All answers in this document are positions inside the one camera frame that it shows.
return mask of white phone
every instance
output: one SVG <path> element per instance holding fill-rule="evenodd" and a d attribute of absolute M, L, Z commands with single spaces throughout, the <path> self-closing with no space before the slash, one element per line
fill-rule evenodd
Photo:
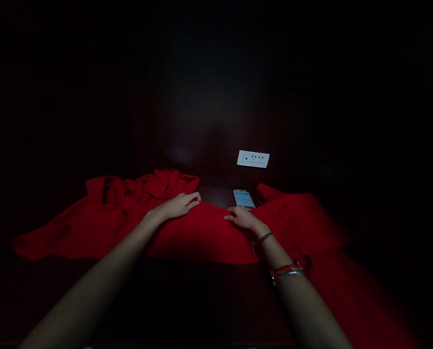
<path fill-rule="evenodd" d="M 233 190 L 236 205 L 244 206 L 247 210 L 255 208 L 254 202 L 246 190 Z"/>

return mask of person's right hand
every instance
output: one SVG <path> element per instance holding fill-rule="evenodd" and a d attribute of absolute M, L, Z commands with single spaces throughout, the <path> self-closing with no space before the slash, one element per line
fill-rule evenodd
<path fill-rule="evenodd" d="M 224 219 L 233 222 L 241 228 L 252 230 L 257 236 L 263 236 L 269 232 L 265 223 L 255 217 L 252 213 L 247 211 L 244 206 L 233 206 L 226 209 L 228 212 L 234 214 L 225 216 Z"/>

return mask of bracelet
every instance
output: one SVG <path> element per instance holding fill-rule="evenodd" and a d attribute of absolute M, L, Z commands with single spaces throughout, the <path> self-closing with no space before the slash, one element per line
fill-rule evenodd
<path fill-rule="evenodd" d="M 266 235 L 263 235 L 259 240 L 259 245 L 261 245 L 262 242 L 264 242 L 266 239 L 268 239 L 271 235 L 273 235 L 273 233 L 268 233 Z M 252 248 L 252 254 L 255 257 L 254 245 L 257 245 L 257 243 L 255 241 L 249 242 L 249 246 Z"/>
<path fill-rule="evenodd" d="M 272 236 L 272 235 L 273 235 L 273 233 L 268 233 L 268 234 L 262 236 L 262 237 L 260 238 L 260 240 L 259 240 L 259 245 L 261 245 L 262 242 L 264 242 L 265 240 L 267 240 L 267 239 L 268 239 L 270 236 Z"/>
<path fill-rule="evenodd" d="M 276 281 L 285 276 L 300 274 L 302 273 L 302 266 L 298 261 L 294 261 L 291 265 L 286 265 L 277 270 L 270 271 L 271 278 L 273 279 L 273 285 L 276 286 Z"/>

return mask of wall switch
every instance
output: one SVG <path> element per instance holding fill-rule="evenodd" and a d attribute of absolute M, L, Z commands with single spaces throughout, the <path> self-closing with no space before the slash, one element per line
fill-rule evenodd
<path fill-rule="evenodd" d="M 266 168 L 270 154 L 239 150 L 237 165 Z"/>

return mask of red cloth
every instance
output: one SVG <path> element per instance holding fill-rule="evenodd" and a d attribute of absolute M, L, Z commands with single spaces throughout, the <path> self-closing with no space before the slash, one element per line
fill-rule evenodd
<path fill-rule="evenodd" d="M 13 239 L 29 260 L 49 254 L 101 258 L 147 211 L 181 192 L 195 191 L 199 178 L 156 170 L 135 181 L 107 176 L 87 181 L 88 195 L 44 227 Z M 360 265 L 340 250 L 351 237 L 312 194 L 285 194 L 257 187 L 264 205 L 251 212 L 265 222 L 288 254 L 304 267 L 354 348 L 418 348 L 393 299 Z M 251 237 L 223 219 L 227 212 L 201 203 L 166 222 L 147 255 L 231 264 L 258 262 Z"/>
<path fill-rule="evenodd" d="M 47 225 L 12 240 L 29 260 L 49 254 L 79 259 L 101 258 L 152 208 L 181 192 L 195 191 L 199 178 L 175 170 L 156 170 L 135 181 L 107 176 L 86 182 L 88 195 Z M 340 247 L 351 238 L 322 209 L 312 194 L 282 195 L 261 184 L 270 202 L 253 214 L 264 221 L 286 251 L 302 255 Z M 223 219 L 225 210 L 201 203 L 186 216 L 166 222 L 147 250 L 150 257 L 230 264 L 254 263 L 247 247 L 252 236 Z"/>

